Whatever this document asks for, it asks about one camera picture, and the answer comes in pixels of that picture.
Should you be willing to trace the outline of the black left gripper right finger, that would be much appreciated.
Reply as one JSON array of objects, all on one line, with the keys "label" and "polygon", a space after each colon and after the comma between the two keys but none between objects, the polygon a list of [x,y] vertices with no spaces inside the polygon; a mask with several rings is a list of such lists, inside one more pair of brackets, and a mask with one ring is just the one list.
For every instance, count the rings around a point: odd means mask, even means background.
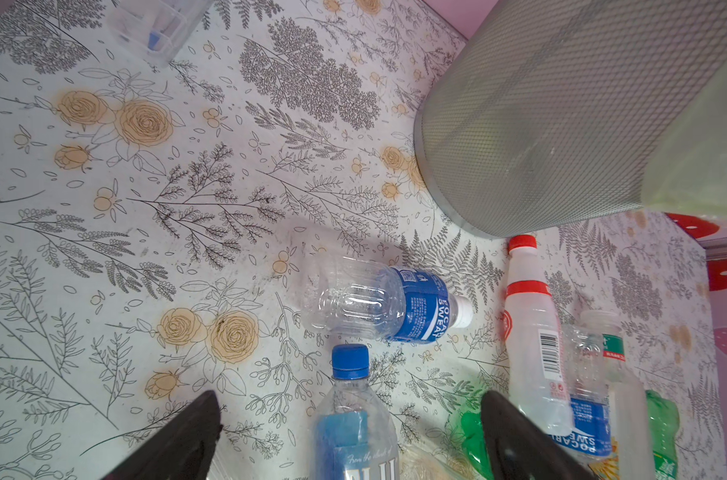
[{"label": "black left gripper right finger", "polygon": [[481,426],[495,479],[595,479],[499,392],[481,398]]}]

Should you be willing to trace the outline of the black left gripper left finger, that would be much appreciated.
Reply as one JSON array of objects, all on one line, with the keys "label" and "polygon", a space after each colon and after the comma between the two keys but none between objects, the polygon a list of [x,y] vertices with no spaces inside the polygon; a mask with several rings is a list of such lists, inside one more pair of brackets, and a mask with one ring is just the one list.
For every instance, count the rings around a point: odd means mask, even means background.
[{"label": "black left gripper left finger", "polygon": [[222,430],[213,390],[201,393],[104,480],[206,478]]}]

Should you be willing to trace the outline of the clear bottle green label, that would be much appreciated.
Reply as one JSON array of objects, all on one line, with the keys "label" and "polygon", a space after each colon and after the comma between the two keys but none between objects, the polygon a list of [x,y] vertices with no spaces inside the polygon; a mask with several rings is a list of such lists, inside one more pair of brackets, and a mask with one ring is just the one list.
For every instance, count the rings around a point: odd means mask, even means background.
[{"label": "clear bottle green label", "polygon": [[643,382],[627,365],[625,334],[616,313],[585,310],[579,325],[603,342],[601,362],[609,388],[609,457],[589,462],[599,479],[653,479],[655,460]]}]

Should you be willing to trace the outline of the green Sprite bottle side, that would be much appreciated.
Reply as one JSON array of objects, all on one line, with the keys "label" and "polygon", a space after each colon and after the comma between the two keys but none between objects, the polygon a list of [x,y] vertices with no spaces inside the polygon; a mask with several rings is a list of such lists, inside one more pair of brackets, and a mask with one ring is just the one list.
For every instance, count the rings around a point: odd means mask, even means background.
[{"label": "green Sprite bottle side", "polygon": [[649,431],[653,444],[656,480],[676,480],[679,472],[675,438],[679,431],[679,408],[675,402],[663,398],[653,390],[645,392]]}]

